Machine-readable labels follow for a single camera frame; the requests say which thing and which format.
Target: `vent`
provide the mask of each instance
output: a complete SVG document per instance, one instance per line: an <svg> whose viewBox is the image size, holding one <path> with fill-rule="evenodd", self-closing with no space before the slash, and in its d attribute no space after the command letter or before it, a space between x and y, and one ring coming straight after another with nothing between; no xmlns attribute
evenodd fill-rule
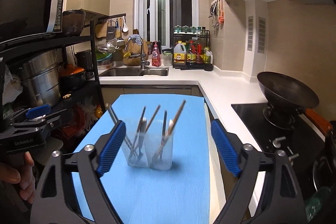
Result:
<svg viewBox="0 0 336 224"><path fill-rule="evenodd" d="M248 38L247 38L247 50L252 51L253 47L253 16L248 17Z"/></svg>
<svg viewBox="0 0 336 224"><path fill-rule="evenodd" d="M259 17L258 53L265 53L266 19Z"/></svg>

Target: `utensil holder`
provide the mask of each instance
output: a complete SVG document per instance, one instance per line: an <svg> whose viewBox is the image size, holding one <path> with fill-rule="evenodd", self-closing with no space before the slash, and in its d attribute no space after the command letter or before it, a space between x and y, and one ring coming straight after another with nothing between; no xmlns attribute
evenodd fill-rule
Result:
<svg viewBox="0 0 336 224"><path fill-rule="evenodd" d="M126 137L121 149L127 164L132 167L169 170L172 164L174 132L169 137L165 137L167 140L164 142L163 120L154 120L146 133L145 130L136 133L139 121L123 119L123 122L126 124ZM142 128L146 128L146 124L143 122Z"/></svg>

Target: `human hand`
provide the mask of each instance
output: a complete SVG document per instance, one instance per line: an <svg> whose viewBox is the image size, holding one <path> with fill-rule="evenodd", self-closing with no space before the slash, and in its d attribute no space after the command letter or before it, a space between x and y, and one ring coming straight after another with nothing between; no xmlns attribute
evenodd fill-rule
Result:
<svg viewBox="0 0 336 224"><path fill-rule="evenodd" d="M11 184L20 183L20 197L30 204L35 199L35 178L32 167L34 161L29 152L24 154L25 164L16 170L6 164L0 163L0 180Z"/></svg>

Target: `blue cloth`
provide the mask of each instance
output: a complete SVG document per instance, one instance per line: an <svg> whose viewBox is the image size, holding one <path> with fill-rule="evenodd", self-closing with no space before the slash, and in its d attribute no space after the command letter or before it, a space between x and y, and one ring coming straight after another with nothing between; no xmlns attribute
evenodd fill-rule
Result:
<svg viewBox="0 0 336 224"><path fill-rule="evenodd" d="M210 210L209 148L201 97L174 94L127 94L113 104L120 120L139 119L144 106L149 119L161 104L156 118L173 119L183 99L184 110L175 126L173 163L168 171L133 168L120 149L102 185L125 224L208 224ZM75 152L109 133L113 122L106 112L85 136ZM73 182L83 216L93 220L78 173Z"/></svg>

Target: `stove knob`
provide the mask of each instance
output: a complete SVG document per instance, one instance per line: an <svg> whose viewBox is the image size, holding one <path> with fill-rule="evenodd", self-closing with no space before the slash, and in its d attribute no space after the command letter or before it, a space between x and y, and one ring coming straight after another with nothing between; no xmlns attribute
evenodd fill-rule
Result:
<svg viewBox="0 0 336 224"><path fill-rule="evenodd" d="M286 140L285 136L279 137L279 138L275 138L272 143L273 143L273 145L274 145L275 148L280 148L281 147L281 143L280 142L283 141L283 140Z"/></svg>
<svg viewBox="0 0 336 224"><path fill-rule="evenodd" d="M298 156L299 156L299 153L296 153L296 154L288 157L288 160L289 160L289 162L291 163L292 166L294 164L293 160L296 159Z"/></svg>

